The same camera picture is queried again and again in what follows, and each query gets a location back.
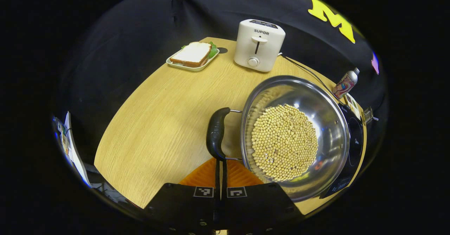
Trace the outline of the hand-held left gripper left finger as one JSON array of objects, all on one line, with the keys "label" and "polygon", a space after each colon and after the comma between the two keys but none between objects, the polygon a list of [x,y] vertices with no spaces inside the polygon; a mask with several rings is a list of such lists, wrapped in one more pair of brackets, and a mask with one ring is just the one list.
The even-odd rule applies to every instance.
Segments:
[{"label": "hand-held left gripper left finger", "polygon": [[165,183],[145,206],[159,229],[214,229],[220,203],[220,163],[211,158],[179,184]]}]

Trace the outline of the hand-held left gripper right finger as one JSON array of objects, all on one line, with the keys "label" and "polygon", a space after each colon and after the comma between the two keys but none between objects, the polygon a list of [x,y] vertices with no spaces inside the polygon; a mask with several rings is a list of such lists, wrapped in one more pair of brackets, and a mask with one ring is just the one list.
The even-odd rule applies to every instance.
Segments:
[{"label": "hand-held left gripper right finger", "polygon": [[222,166],[223,229],[288,229],[305,219],[279,184],[229,187],[227,162]]}]

